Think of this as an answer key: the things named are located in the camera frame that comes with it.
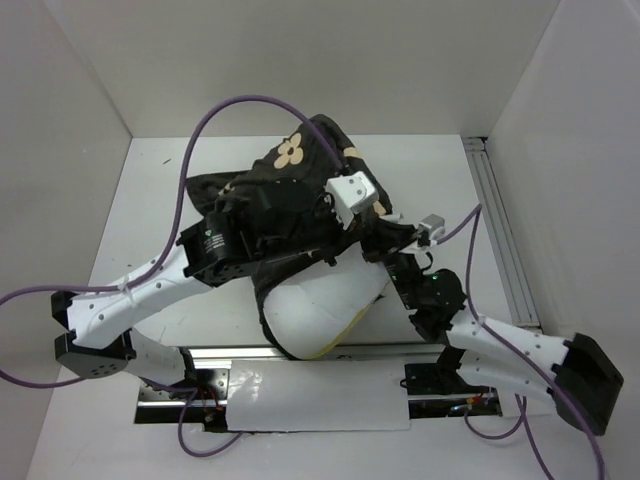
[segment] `white fabric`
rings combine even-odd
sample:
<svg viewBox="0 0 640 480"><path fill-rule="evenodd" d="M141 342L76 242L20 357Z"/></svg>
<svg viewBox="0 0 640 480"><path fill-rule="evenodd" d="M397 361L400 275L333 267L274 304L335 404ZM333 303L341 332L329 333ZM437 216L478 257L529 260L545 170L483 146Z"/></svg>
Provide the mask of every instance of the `white fabric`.
<svg viewBox="0 0 640 480"><path fill-rule="evenodd" d="M227 427L234 432L409 430L404 359L233 360Z"/></svg>
<svg viewBox="0 0 640 480"><path fill-rule="evenodd" d="M297 273L267 296L264 316L278 343L301 359L318 356L368 307L389 282L384 266L362 258L352 245L330 267L325 262Z"/></svg>

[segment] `white enclosure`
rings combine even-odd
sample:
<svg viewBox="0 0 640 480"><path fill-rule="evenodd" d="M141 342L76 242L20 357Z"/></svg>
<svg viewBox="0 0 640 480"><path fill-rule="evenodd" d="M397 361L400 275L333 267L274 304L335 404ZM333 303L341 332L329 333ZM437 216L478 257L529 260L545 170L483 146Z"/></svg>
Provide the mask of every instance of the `white enclosure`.
<svg viewBox="0 0 640 480"><path fill-rule="evenodd" d="M274 95L333 117L414 221L436 204L453 224L486 198L460 136L488 137L497 203L545 331L592 335L625 376L600 443L611 478L637 478L640 0L5 1L0 39L0 295L111 281L157 253L184 137L232 95ZM225 138L203 141L192 172L249 165L275 141L263 136L295 125L270 107L230 109L205 131ZM233 142L242 162L216 158ZM399 160L385 164L389 156ZM421 176L442 188L425 190L426 207L416 205ZM197 219L189 209L184 226ZM149 238L123 240L142 221ZM487 227L478 302L505 317L514 277ZM445 251L450 268L463 267L464 249L460 240ZM201 333L204 297L143 331L175 345L260 342L252 298L239 300L249 285L236 283L215 292L234 327L222 341ZM400 307L386 300L351 341L415 339L408 322L385 323ZM0 322L0 368L54 381L62 329L47 296L3 305ZM133 425L136 386L121 374L52 397L0 382L0 476L543 478L522 435L499 448L455 419L406 432L255 436L200 461L182 453L173 426ZM477 423L498 431L510 420ZM579 432L555 416L532 426L557 479L595 478ZM202 448L217 439L194 436Z"/></svg>

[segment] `metal bracket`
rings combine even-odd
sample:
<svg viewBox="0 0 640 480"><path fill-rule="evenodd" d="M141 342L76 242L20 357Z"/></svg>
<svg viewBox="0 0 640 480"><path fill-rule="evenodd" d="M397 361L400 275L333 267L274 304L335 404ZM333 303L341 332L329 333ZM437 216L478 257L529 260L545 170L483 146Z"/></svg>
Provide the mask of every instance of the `metal bracket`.
<svg viewBox="0 0 640 480"><path fill-rule="evenodd" d="M531 290L513 239L500 191L486 151L487 137L462 138L471 176L480 201L491 246L498 264L513 325L539 327Z"/></svg>
<svg viewBox="0 0 640 480"><path fill-rule="evenodd" d="M402 358L406 365L420 369L421 365L436 366L443 351L442 345L428 343L415 344L386 344L386 345L339 345L324 357L325 361L354 359L371 360L383 358ZM207 399L205 404L201 398L196 398L188 409L185 418L189 422L202 422L205 430L212 432L226 431L224 407L227 405L227 387L232 361L234 359L269 359L272 361L287 361L277 349L273 347L235 347L235 348L192 348L191 355L197 369L207 369L213 372L209 384L215 389L218 405L222 411L213 414L213 419L207 420L205 408L213 408L214 401ZM410 378L414 370L405 370ZM409 389L409 384L403 382L398 388ZM460 416L461 412L454 412L452 407L466 404L469 397L474 397L480 391L477 387L460 388L451 391L432 390L408 391L409 413L411 418L436 418ZM155 391L151 387L141 384L137 399L135 423L177 423L178 416L184 406L184 399L173 398L166 392ZM497 396L493 396L491 403L483 408L474 410L473 415L499 415L501 413Z"/></svg>

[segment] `white panel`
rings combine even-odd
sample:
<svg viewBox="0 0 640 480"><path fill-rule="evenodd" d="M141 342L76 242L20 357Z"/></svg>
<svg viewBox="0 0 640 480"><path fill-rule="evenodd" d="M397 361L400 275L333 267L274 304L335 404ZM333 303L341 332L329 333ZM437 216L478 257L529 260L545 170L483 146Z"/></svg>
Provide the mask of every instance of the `white panel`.
<svg viewBox="0 0 640 480"><path fill-rule="evenodd" d="M486 135L558 0L48 0L137 137L214 102L282 97L352 133ZM216 133L280 134L245 106Z"/></svg>
<svg viewBox="0 0 640 480"><path fill-rule="evenodd" d="M564 0L488 144L542 324L592 334L625 376L612 478L640 469L638 78L632 3Z"/></svg>
<svg viewBox="0 0 640 480"><path fill-rule="evenodd" d="M404 361L234 360L227 426L232 431L409 430Z"/></svg>
<svg viewBox="0 0 640 480"><path fill-rule="evenodd" d="M212 459L178 446L175 425L134 425L138 382L126 375L56 391L28 480L216 478L347 480L366 478L540 480L524 433L500 446L475 438L462 419L412 420L397 432L247 435ZM508 430L513 418L478 417L482 431ZM590 479L594 464L583 435L557 417L535 417L532 429L557 480ZM194 449L209 450L228 435L185 426ZM635 478L612 475L614 479Z"/></svg>
<svg viewBox="0 0 640 480"><path fill-rule="evenodd" d="M205 138L198 143L190 172L249 168L281 137ZM404 135L352 137L371 171L387 190L394 208L416 224L429 213L442 215L450 228L477 204L471 173L457 136ZM152 258L166 242L180 162L186 139L134 139L96 259L93 282L110 282ZM187 200L182 228L200 219ZM468 230L439 246L434 268L464 277ZM474 298L488 316L509 320L504 289L481 221L474 257ZM390 285L354 327L346 343L422 341ZM172 305L139 324L145 335L171 345L264 345L253 286L239 279L211 293Z"/></svg>
<svg viewBox="0 0 640 480"><path fill-rule="evenodd" d="M130 137L39 0L0 2L0 296L86 283ZM0 309L0 368L55 381L47 296ZM26 476L50 391L0 381L0 477Z"/></svg>

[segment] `cable tie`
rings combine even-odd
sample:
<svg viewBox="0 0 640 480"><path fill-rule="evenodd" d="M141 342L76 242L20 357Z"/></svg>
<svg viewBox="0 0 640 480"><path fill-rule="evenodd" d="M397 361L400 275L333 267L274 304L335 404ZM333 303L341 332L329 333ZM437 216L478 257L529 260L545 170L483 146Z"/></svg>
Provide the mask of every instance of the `cable tie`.
<svg viewBox="0 0 640 480"><path fill-rule="evenodd" d="M138 306L135 299L133 298L133 293L129 288L129 275L125 275L124 277L122 277L122 282L120 282L120 284L118 285L118 290L124 293L124 296L127 297L132 308L136 308Z"/></svg>
<svg viewBox="0 0 640 480"><path fill-rule="evenodd" d="M444 227L436 228L433 232L431 232L431 235L429 236L430 243L434 246L437 245L438 240L444 237L445 233L447 233L447 231Z"/></svg>

